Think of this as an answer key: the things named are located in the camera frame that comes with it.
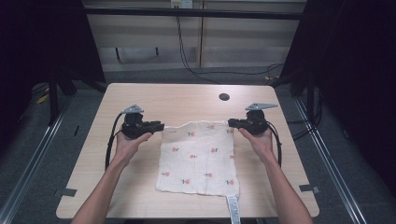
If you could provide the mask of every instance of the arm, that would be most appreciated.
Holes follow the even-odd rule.
[[[135,140],[128,140],[123,133],[117,134],[116,155],[91,195],[79,208],[72,223],[105,223],[107,210],[122,170],[129,164],[138,146],[151,136],[151,133],[145,133]]]
[[[313,223],[305,204],[292,188],[273,152],[272,133],[268,129],[260,136],[253,136],[245,129],[239,132],[251,143],[268,174],[274,193],[276,211],[280,223]]]

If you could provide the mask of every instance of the white cloth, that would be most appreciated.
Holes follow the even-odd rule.
[[[233,128],[227,121],[194,121],[165,127],[156,190],[238,195]]]

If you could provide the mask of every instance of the round hole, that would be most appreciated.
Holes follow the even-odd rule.
[[[228,100],[230,100],[230,95],[227,94],[227,93],[222,93],[222,94],[219,95],[219,98],[222,101],[228,101]]]

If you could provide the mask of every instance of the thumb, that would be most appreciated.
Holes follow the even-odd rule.
[[[136,138],[135,141],[137,142],[137,144],[141,144],[143,142],[146,142],[151,136],[152,133],[144,133],[140,137]]]
[[[270,129],[265,130],[263,133],[264,136],[272,138],[272,131]]]
[[[240,128],[238,129],[238,131],[244,136],[246,137],[247,140],[250,140],[251,137],[253,137],[253,135],[251,135],[248,130],[244,129],[244,128]]]

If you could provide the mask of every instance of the wooden table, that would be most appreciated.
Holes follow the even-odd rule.
[[[230,95],[222,101],[221,93]],[[72,218],[98,183],[105,168],[107,141],[116,116],[130,105],[139,105],[144,121],[160,120],[179,126],[193,120],[245,119],[252,103],[277,104],[274,89],[264,86],[111,84],[98,109],[67,188],[74,197],[63,196],[57,209],[60,218]],[[318,205],[309,184],[280,106],[264,110],[277,128],[283,149],[282,169],[303,199],[312,217]],[[155,133],[125,168],[114,193],[108,217],[196,218],[229,217],[225,197],[159,192],[155,182],[159,167],[161,133]],[[276,207],[263,164],[238,131],[234,133],[235,166],[240,181],[241,217],[276,217]]]

